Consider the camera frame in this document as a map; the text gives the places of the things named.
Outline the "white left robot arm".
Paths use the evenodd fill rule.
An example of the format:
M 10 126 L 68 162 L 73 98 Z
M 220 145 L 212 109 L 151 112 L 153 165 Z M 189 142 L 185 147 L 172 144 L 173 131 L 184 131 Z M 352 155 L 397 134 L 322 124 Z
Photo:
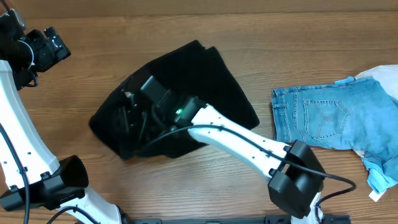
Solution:
M 45 145 L 19 96 L 37 86 L 44 73 L 70 56 L 53 27 L 24 32 L 18 12 L 1 15 L 1 167 L 8 190 L 1 195 L 7 211 L 32 208 L 69 213 L 80 223 L 127 223 L 121 209 L 90 186 L 86 169 L 76 155 L 58 160 Z

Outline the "black skirt with pearl buttons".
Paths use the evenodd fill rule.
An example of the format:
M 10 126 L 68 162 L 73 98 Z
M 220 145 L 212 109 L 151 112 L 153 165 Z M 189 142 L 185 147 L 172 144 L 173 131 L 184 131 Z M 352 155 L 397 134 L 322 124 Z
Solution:
M 203 147 L 203 143 L 194 140 L 184 127 L 192 125 L 192 118 L 199 107 L 206 104 L 247 129 L 259 125 L 254 108 L 218 50 L 215 47 L 207 49 L 197 40 L 148 62 L 115 90 L 118 89 L 134 93 L 174 91 L 174 107 L 170 112 L 174 128 L 166 134 L 174 135 L 174 152 L 114 152 L 124 160 L 155 156 L 177 158 Z M 111 94 L 89 120 L 94 135 L 110 149 Z

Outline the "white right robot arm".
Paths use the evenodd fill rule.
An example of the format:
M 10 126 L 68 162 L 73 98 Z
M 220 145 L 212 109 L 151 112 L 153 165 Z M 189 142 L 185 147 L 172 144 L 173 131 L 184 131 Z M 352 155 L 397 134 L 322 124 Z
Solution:
M 154 77 L 122 93 L 124 104 L 117 114 L 127 138 L 121 141 L 121 157 L 177 158 L 203 144 L 214 146 L 258 171 L 271 201 L 291 223 L 323 222 L 319 202 L 325 171 L 305 143 L 267 139 Z

